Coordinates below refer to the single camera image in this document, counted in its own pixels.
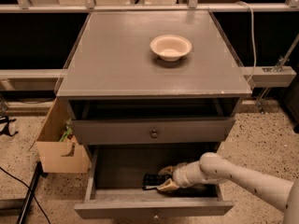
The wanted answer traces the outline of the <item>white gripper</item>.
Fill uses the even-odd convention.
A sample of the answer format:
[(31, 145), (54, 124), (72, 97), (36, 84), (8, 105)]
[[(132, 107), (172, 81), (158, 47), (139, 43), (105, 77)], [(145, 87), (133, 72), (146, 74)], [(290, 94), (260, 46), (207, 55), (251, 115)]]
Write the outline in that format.
[(194, 185), (193, 168), (187, 163), (179, 163), (177, 165), (170, 165), (164, 167), (158, 172), (158, 175), (171, 175), (172, 178), (168, 178), (162, 185), (157, 187), (157, 190), (161, 192), (174, 191), (179, 188), (189, 188)]

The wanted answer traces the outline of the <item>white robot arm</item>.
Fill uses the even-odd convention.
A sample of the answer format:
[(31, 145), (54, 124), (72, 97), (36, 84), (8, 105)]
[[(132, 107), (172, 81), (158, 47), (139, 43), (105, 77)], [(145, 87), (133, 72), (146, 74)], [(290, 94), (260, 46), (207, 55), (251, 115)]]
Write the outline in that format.
[(281, 211), (283, 224), (299, 224), (298, 179), (289, 181), (237, 166), (214, 152), (203, 154), (198, 161), (164, 167), (158, 175), (169, 175), (157, 188), (163, 192), (230, 180)]

